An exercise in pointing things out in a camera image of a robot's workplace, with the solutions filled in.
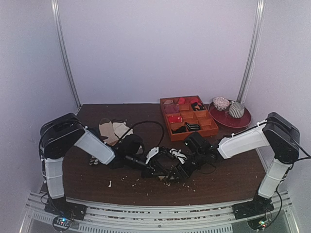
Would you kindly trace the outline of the brown argyle sock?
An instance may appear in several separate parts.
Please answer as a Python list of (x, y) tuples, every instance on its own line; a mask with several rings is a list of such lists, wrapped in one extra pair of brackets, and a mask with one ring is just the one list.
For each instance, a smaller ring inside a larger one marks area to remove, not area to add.
[(170, 178), (168, 178), (168, 176), (159, 176), (158, 178), (161, 182), (170, 182)]

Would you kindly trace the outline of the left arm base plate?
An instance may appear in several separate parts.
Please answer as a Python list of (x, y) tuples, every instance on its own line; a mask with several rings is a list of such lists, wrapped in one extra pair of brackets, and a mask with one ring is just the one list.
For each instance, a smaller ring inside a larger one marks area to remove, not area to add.
[(86, 209), (87, 207), (83, 204), (67, 202), (65, 197), (48, 198), (44, 208), (45, 212), (76, 220), (84, 220)]

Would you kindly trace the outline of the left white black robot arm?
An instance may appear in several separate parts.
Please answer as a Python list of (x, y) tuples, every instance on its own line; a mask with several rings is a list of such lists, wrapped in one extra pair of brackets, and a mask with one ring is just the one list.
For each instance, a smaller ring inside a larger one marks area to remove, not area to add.
[(110, 169), (132, 166), (144, 175), (163, 175), (166, 170), (157, 161), (160, 145), (145, 154), (143, 140), (124, 121), (103, 118), (99, 126), (85, 126), (75, 114), (69, 113), (44, 124), (38, 145), (42, 175), (47, 184), (51, 208), (60, 216), (70, 211), (63, 185), (63, 160), (67, 152), (77, 147), (91, 156), (92, 164), (104, 164)]

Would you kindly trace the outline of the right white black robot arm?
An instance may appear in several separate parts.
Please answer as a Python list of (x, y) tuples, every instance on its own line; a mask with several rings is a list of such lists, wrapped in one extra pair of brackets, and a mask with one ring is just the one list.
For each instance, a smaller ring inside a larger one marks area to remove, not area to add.
[(198, 132), (190, 134), (184, 141), (191, 150), (190, 155), (171, 149), (170, 154), (181, 160), (176, 170), (182, 177), (206, 163), (230, 159), (238, 154), (261, 147), (271, 147), (274, 158), (261, 181), (252, 201), (243, 203), (253, 214), (260, 214), (271, 203), (271, 197), (286, 179), (290, 168), (299, 158), (299, 130), (276, 112), (240, 133), (225, 136), (212, 145)]

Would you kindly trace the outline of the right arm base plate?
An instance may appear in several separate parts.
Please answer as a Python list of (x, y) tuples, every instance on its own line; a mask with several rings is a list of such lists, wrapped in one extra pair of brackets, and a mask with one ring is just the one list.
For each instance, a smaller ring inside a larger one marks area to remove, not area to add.
[(234, 204), (232, 209), (235, 219), (242, 219), (261, 215), (266, 211), (273, 211), (274, 206), (271, 199), (257, 196), (254, 197), (251, 201)]

